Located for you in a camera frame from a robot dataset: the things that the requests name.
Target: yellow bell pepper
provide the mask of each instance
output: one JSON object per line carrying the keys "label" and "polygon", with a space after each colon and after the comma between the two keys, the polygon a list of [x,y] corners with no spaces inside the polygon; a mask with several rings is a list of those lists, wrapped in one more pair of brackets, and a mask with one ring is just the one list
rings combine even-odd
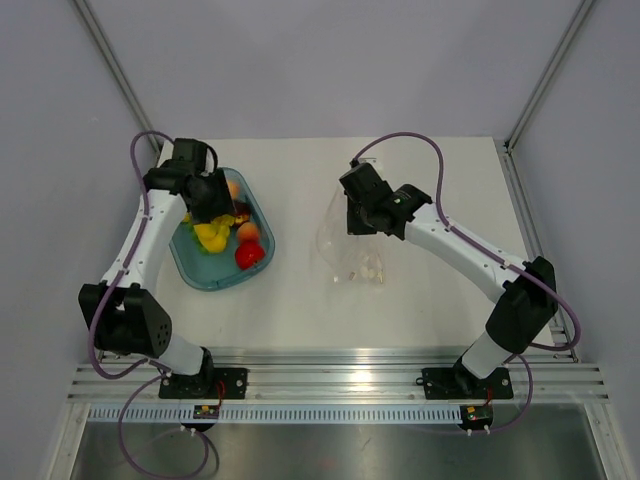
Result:
{"label": "yellow bell pepper", "polygon": [[231,225],[235,218],[222,215],[214,218],[211,223],[200,223],[193,226],[193,230],[202,246],[209,253],[220,253],[227,248],[227,241],[231,235]]}

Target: white table surface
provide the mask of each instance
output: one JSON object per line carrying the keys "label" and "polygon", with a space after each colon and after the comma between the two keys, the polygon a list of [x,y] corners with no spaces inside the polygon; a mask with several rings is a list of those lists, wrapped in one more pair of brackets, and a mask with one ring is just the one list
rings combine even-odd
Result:
{"label": "white table surface", "polygon": [[[157,298],[174,331],[209,347],[354,348],[468,346],[493,308],[484,295],[439,258],[379,235],[382,287],[334,284],[319,257],[316,230],[338,178],[369,138],[210,140],[220,165],[240,171],[276,239],[271,264],[254,278],[218,292],[189,287],[169,250]],[[491,138],[436,138],[445,156],[447,214],[506,251],[526,257]],[[162,159],[170,156],[166,144]],[[437,158],[416,139],[372,149],[392,188],[412,183],[434,196]],[[551,343],[545,328],[538,341]]]}

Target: gray wall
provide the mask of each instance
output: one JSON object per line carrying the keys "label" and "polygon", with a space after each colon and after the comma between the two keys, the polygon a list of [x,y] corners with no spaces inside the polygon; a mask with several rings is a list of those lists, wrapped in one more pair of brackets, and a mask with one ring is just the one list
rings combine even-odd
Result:
{"label": "gray wall", "polygon": [[156,126],[504,137],[578,0],[91,0]]}
{"label": "gray wall", "polygon": [[640,471],[638,25],[637,1],[600,2],[515,160]]}
{"label": "gray wall", "polygon": [[25,480],[86,358],[78,290],[133,219],[136,126],[68,2],[3,2],[0,45],[0,478]]}

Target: white panel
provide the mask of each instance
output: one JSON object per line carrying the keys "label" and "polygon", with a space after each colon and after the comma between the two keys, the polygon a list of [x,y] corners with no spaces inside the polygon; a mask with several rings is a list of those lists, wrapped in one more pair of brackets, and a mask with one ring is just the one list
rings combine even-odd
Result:
{"label": "white panel", "polygon": [[600,2],[516,164],[640,467],[640,3]]}
{"label": "white panel", "polygon": [[[219,292],[180,277],[171,253],[157,299],[174,332],[197,345],[242,348],[466,347],[484,331],[493,304],[436,255],[378,235],[384,286],[333,283],[316,232],[348,171],[371,138],[212,141],[220,164],[247,180],[276,240],[269,266]],[[445,156],[445,212],[492,244],[525,256],[506,182],[490,138],[438,138]],[[166,155],[171,146],[163,151]],[[429,145],[394,139],[367,152],[393,188],[412,183],[433,194],[438,162]],[[539,341],[550,343],[545,328]]]}
{"label": "white panel", "polygon": [[0,478],[35,479],[86,358],[78,291],[136,211],[136,127],[69,2],[3,2],[0,45]]}
{"label": "white panel", "polygon": [[578,0],[92,0],[156,126],[504,137]]}

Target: peach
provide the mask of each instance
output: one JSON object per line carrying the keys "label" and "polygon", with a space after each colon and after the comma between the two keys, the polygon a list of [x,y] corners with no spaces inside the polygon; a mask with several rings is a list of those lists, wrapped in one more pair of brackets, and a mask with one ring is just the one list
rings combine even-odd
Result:
{"label": "peach", "polygon": [[227,180],[227,186],[229,187],[229,194],[231,199],[235,200],[240,195],[240,185],[232,180]]}
{"label": "peach", "polygon": [[238,232],[236,233],[238,243],[244,242],[259,242],[260,241],[260,229],[255,223],[247,222],[240,225]]}

